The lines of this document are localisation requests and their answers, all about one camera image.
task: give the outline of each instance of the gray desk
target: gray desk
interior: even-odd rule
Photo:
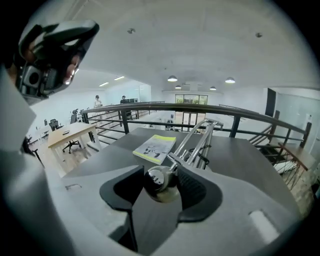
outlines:
[[[143,165],[145,170],[148,170],[154,164],[133,155],[132,151],[154,134],[176,137],[172,151],[187,135],[184,132],[137,128],[90,157],[65,177],[98,174],[132,165]],[[201,135],[194,134],[186,148],[194,148],[200,137]],[[213,136],[211,145],[208,159],[209,167],[213,172],[247,181],[289,211],[299,212],[282,178],[271,163],[248,140]],[[162,165],[170,166],[171,162],[166,159]],[[150,254],[175,230],[177,215],[181,210],[179,200],[162,204],[153,201],[144,189],[141,191],[133,206],[134,231],[141,254]]]

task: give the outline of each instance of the table leg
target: table leg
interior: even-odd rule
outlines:
[[[96,145],[98,146],[99,150],[102,150],[102,146],[100,144],[96,128],[94,128],[92,130],[92,132],[93,132],[93,136],[94,136],[94,140],[95,140]]]
[[[79,141],[80,141],[81,147],[84,149],[86,147],[86,144],[84,143],[82,136],[79,136]]]
[[[59,156],[59,154],[58,154],[58,152],[57,152],[57,150],[59,150],[59,149],[60,149],[59,147],[57,147],[57,148],[51,148],[51,151],[52,151],[52,153],[53,153],[56,161],[60,164],[60,166],[62,167],[62,169],[64,169],[64,162],[63,162],[63,160],[60,158],[60,156]]]

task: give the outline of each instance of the book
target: book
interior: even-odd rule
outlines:
[[[132,153],[140,158],[161,165],[176,142],[176,137],[153,135]]]

